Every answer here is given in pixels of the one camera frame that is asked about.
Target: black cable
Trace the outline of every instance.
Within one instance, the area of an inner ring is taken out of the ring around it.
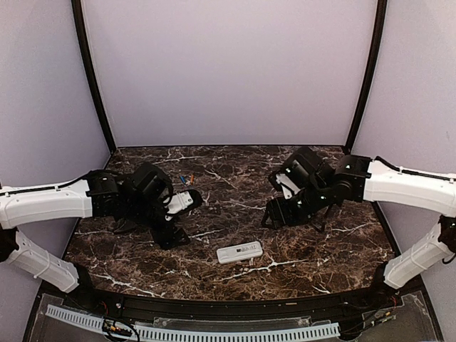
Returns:
[[[446,181],[450,181],[451,180],[451,178],[443,177],[443,176],[439,176],[439,175],[430,175],[428,173],[422,173],[422,172],[408,170],[408,169],[402,169],[401,170],[399,167],[391,164],[390,162],[387,162],[386,160],[384,160],[382,157],[379,157],[379,156],[375,157],[375,160],[378,160],[379,162],[381,162],[385,166],[389,167],[390,169],[392,169],[392,170],[394,170],[396,172],[401,172],[404,175],[412,175],[412,176],[421,176],[421,177],[427,177],[427,178],[434,178],[435,180],[446,180]]]
[[[88,312],[90,314],[94,314],[96,316],[99,316],[98,313],[95,313],[95,312],[90,312],[87,308],[84,308],[83,306],[81,306],[76,300],[74,300],[73,298],[71,298],[70,296],[65,296],[65,298],[67,299],[70,299],[74,304],[76,304],[77,307],[79,307],[81,310],[85,311],[85,312]],[[121,324],[125,324],[128,328],[131,329],[131,331],[136,335],[136,341],[137,342],[141,342],[141,337],[140,337],[140,334],[138,333],[138,331],[135,329],[135,327],[128,323],[127,321],[124,321],[124,320],[121,320],[119,318],[114,318],[114,317],[111,317],[111,316],[108,316],[108,315],[101,315],[101,317],[103,318],[103,320],[105,321],[106,319],[110,319],[111,321],[113,321],[114,323],[115,322],[119,322]]]
[[[6,194],[17,195],[17,194],[25,194],[25,193],[28,193],[28,192],[38,192],[38,191],[61,189],[61,188],[64,188],[64,187],[69,187],[69,186],[75,184],[76,182],[79,182],[80,180],[82,180],[85,177],[90,177],[90,176],[92,176],[94,174],[97,174],[97,173],[100,173],[100,172],[106,172],[106,173],[110,173],[110,174],[113,174],[113,175],[120,175],[119,172],[111,171],[111,170],[92,170],[92,171],[87,172],[85,175],[82,175],[82,176],[80,176],[80,177],[78,177],[78,178],[76,178],[74,180],[71,180],[70,182],[67,182],[67,183],[63,183],[63,184],[60,184],[60,185],[54,185],[54,186],[48,186],[48,187],[35,187],[35,188],[28,188],[28,189],[20,189],[20,190],[0,192],[0,197],[1,196],[6,196]]]
[[[397,301],[396,301],[395,297],[393,296],[393,297],[391,297],[391,298],[392,298],[393,303],[394,303],[394,308],[393,308],[392,310],[389,311],[390,313],[393,312],[393,311],[396,309],[396,306],[397,306]],[[352,326],[352,327],[349,328],[349,329],[346,329],[346,330],[344,330],[344,331],[341,331],[341,333],[349,333],[350,335],[356,335],[356,334],[362,333],[363,331],[368,330],[369,328],[372,328],[373,326],[375,326],[375,324],[372,325],[372,322],[370,322],[370,323],[369,323],[369,324],[370,324],[369,326],[366,326],[366,327],[364,327],[364,328],[362,328],[361,330],[356,331],[356,332],[353,332],[353,331],[352,331],[353,329],[358,328],[359,326],[361,326],[361,325],[365,324],[366,322],[368,322],[371,318],[373,318],[376,314],[378,314],[378,312],[380,312],[380,310],[383,310],[383,309],[385,309],[385,304],[380,305],[380,307],[379,307],[376,311],[374,311],[374,312],[373,312],[371,315],[369,315],[367,318],[363,319],[363,321],[361,321],[360,323],[356,324],[355,326]],[[384,316],[384,315],[385,315],[385,314],[383,314],[381,317],[379,317],[379,318],[373,320],[373,322],[376,322],[376,321],[379,321],[379,320],[383,319],[383,316]]]
[[[371,315],[369,315],[366,319],[363,319],[362,322],[356,324],[355,326],[352,326],[351,328],[349,329],[346,329],[344,331],[341,331],[341,333],[348,333],[349,331],[352,331],[353,329],[355,328],[358,328],[359,326],[362,326],[365,322],[367,322],[368,320],[370,320],[372,317],[374,317],[382,308],[378,308],[377,311],[374,311]]]
[[[445,259],[442,259],[442,263],[443,263],[444,265],[448,265],[448,264],[450,264],[455,258],[456,258],[456,253],[455,253],[455,254],[451,257],[451,259],[448,260],[448,261],[445,261]]]

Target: small white box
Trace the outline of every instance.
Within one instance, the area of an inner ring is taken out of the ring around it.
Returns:
[[[217,257],[220,264],[228,264],[229,262],[247,260],[263,255],[263,249],[258,241],[249,242],[248,244],[238,244],[220,248],[217,250]]]

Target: marble table surface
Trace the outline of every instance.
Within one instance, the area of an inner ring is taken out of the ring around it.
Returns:
[[[99,289],[166,299],[289,299],[367,287],[377,265],[393,257],[370,203],[335,208],[323,234],[310,225],[261,227],[266,202],[278,195],[267,176],[296,149],[121,148],[108,169],[130,173],[149,161],[172,177],[176,191],[185,188],[179,175],[195,175],[204,204],[177,223],[192,242],[163,251],[146,229],[114,235],[111,218],[82,219],[66,260],[87,267]],[[339,147],[313,149],[333,164],[343,156]],[[261,242],[263,256],[218,263],[218,248],[252,241]]]

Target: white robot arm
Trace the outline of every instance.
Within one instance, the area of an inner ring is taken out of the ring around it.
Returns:
[[[333,169],[302,147],[270,175],[270,182],[284,196],[267,203],[262,223],[275,229],[305,224],[320,209],[342,205],[344,200],[394,202],[439,212],[440,221],[429,233],[379,267],[383,287],[396,290],[439,260],[455,255],[455,179],[456,174],[396,167],[380,157],[347,155]]]
[[[155,242],[169,249],[190,241],[174,226],[174,218],[201,203],[196,190],[174,193],[170,178],[150,163],[131,175],[99,170],[63,184],[2,187],[0,262],[13,264],[69,293],[84,282],[90,283],[86,270],[49,254],[16,226],[64,217],[113,216],[123,224],[117,232],[126,231],[125,220],[144,224]]]

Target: lavender wall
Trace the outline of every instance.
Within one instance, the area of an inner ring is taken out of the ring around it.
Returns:
[[[0,10],[0,179],[72,179],[108,159],[70,1],[3,1]],[[30,224],[28,237],[61,256],[73,219]],[[39,281],[0,264],[0,340],[22,341]]]
[[[344,144],[375,0],[90,0],[119,146]]]
[[[354,153],[404,167],[456,170],[456,3],[390,1],[377,70]],[[438,214],[382,204],[402,250]],[[446,341],[456,341],[456,262],[423,274]]]

